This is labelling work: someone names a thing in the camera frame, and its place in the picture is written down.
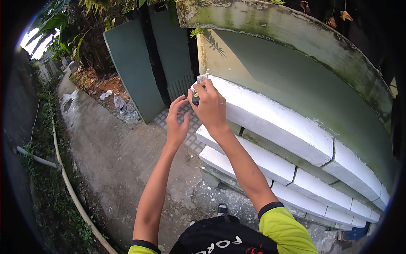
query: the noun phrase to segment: forearm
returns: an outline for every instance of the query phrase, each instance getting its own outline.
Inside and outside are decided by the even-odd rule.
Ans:
[[[138,203],[133,239],[158,244],[158,229],[166,195],[166,185],[176,151],[177,148],[167,145],[162,149],[161,156]]]
[[[238,183],[250,198],[257,212],[266,204],[278,201],[257,164],[231,130],[222,131],[214,136],[213,138],[230,160]]]

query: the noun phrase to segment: sky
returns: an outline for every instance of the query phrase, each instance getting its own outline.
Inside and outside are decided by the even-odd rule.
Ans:
[[[31,42],[29,45],[25,45],[27,44],[27,42],[37,33],[39,29],[35,28],[34,30],[32,30],[29,34],[26,33],[23,37],[23,40],[21,41],[20,45],[31,55],[32,54],[32,50],[35,48],[35,46],[37,45],[37,42],[39,41],[38,37],[35,41]],[[45,49],[45,46],[52,40],[53,36],[57,36],[59,34],[59,32],[56,32],[55,35],[50,35],[48,38],[45,39],[45,41],[43,43],[41,43],[41,45],[38,47],[38,49],[35,51],[35,54],[33,55],[32,58],[35,59],[39,59],[43,54]]]

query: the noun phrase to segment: soil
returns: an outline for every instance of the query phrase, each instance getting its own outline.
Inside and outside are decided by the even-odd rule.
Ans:
[[[128,124],[138,124],[141,122],[141,117],[135,109],[135,106],[131,101],[123,83],[121,82],[120,77],[117,75],[117,72],[105,75],[103,78],[98,78],[93,68],[79,68],[79,70],[73,75],[76,77],[76,85],[78,87],[84,90],[88,95],[94,98],[123,122]],[[108,96],[104,100],[101,100],[100,96],[108,90],[112,91],[112,95]],[[119,95],[126,102],[127,107],[129,108],[126,114],[119,114],[114,105],[113,94]]]

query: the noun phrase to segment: white pipe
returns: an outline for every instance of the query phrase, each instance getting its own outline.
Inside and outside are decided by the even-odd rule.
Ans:
[[[21,147],[17,146],[17,151],[24,154],[24,155],[32,155],[29,152],[27,152],[26,150],[22,149]],[[38,156],[32,155],[34,157],[34,160],[38,161],[39,163],[45,164],[47,166],[51,166],[56,168],[56,164],[47,160],[44,160],[43,158],[39,158]]]
[[[55,145],[55,151],[56,151],[56,157],[58,158],[58,163],[62,166],[62,177],[63,180],[65,181],[66,187],[68,188],[69,194],[72,197],[73,202],[76,205],[76,208],[79,210],[80,215],[82,216],[83,220],[89,225],[89,227],[92,229],[92,233],[95,235],[95,237],[100,241],[101,245],[110,253],[110,254],[118,254],[116,250],[111,247],[111,245],[106,241],[106,239],[101,235],[101,233],[98,231],[96,226],[93,224],[92,220],[89,218],[87,215],[86,211],[83,209],[78,197],[76,196],[75,191],[72,188],[71,182],[69,181],[68,175],[66,174],[65,167],[63,166],[62,160],[60,158],[59,154],[59,147],[58,147],[58,142],[56,140],[56,130],[55,130],[55,123],[54,123],[54,118],[52,118],[52,125],[54,129],[54,145]]]

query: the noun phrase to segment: hand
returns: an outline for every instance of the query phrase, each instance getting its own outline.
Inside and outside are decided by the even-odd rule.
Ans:
[[[186,113],[183,124],[180,124],[177,120],[178,115],[184,114],[184,112],[178,112],[179,108],[188,102],[187,99],[182,100],[183,98],[185,98],[184,94],[176,98],[171,103],[168,117],[166,118],[166,127],[168,133],[166,144],[177,149],[185,140],[189,130],[190,112]]]
[[[216,139],[225,131],[229,131],[230,127],[226,122],[226,99],[213,86],[212,81],[207,78],[200,84],[195,84],[193,88],[199,94],[199,105],[192,103],[191,89],[188,90],[188,100],[209,134]]]

